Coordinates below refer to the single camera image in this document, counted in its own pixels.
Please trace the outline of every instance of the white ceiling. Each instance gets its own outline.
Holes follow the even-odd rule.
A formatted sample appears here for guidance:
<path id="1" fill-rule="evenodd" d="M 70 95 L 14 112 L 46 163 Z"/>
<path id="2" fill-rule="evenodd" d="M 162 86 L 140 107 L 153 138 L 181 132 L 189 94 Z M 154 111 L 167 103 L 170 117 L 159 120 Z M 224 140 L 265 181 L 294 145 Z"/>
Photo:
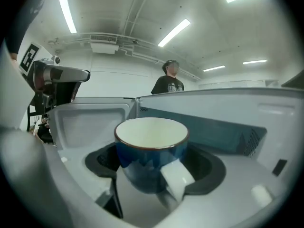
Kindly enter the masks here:
<path id="1" fill-rule="evenodd" d="M 224 70 L 230 73 L 250 70 L 242 62 L 259 59 L 268 59 L 261 67 L 275 70 L 283 67 L 296 49 L 293 31 L 277 0 L 68 2 L 77 35 L 70 34 L 58 0 L 46 0 L 35 19 L 48 40 L 58 38 L 54 45 L 58 49 L 72 47 L 73 43 L 67 45 L 67 42 L 88 38 L 90 32 L 125 35 L 138 38 L 139 46 L 148 46 L 146 54 L 162 60 L 182 61 L 183 68 L 200 77 L 206 74 L 202 69 L 220 65 L 225 65 Z M 184 19 L 191 24 L 164 48 L 157 47 Z M 132 43 L 127 38 L 119 38 Z"/>

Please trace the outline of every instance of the mug rim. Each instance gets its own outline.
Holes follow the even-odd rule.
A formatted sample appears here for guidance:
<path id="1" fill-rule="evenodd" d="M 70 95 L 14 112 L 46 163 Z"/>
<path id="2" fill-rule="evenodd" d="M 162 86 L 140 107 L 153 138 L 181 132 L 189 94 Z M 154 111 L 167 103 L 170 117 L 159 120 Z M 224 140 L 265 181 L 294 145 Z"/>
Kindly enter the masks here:
<path id="1" fill-rule="evenodd" d="M 118 141 L 122 142 L 123 144 L 125 144 L 125 145 L 127 145 L 127 146 L 129 146 L 129 147 L 131 147 L 131 148 L 140 149 L 140 150 L 150 150 L 150 151 L 151 151 L 151 150 L 152 150 L 152 151 L 158 151 L 158 150 L 165 150 L 165 149 L 173 148 L 173 147 L 176 147 L 176 146 L 180 145 L 181 143 L 187 141 L 187 139 L 189 138 L 189 134 L 190 134 L 189 129 L 188 129 L 184 124 L 182 124 L 182 123 L 180 123 L 180 122 L 178 122 L 178 121 L 175 121 L 175 122 L 177 122 L 177 123 L 179 123 L 179 124 L 182 124 L 182 125 L 187 129 L 187 135 L 186 135 L 185 138 L 183 138 L 183 139 L 182 139 L 181 141 L 179 141 L 178 143 L 175 143 L 175 144 L 172 144 L 172 145 L 169 145 L 169 146 L 163 146 L 163 147 L 158 147 L 158 148 L 145 148 L 145 147 L 136 146 L 136 145 L 127 143 L 127 142 L 123 141 L 120 137 L 118 137 L 118 135 L 117 135 L 117 133 L 116 133 L 116 129 L 117 129 L 117 127 L 118 127 L 120 124 L 123 124 L 124 122 L 130 121 L 130 120 L 134 120 L 134 119 L 143 119 L 143 118 L 161 118 L 161 119 L 167 119 L 167 120 L 175 121 L 175 120 L 172 120 L 172 119 L 169 119 L 169 118 L 163 118 L 163 117 L 137 117 L 137 118 L 128 119 L 128 120 L 125 120 L 125 121 L 119 123 L 119 124 L 115 127 L 115 129 L 114 129 L 114 136 L 115 136 L 115 138 L 116 138 Z"/>

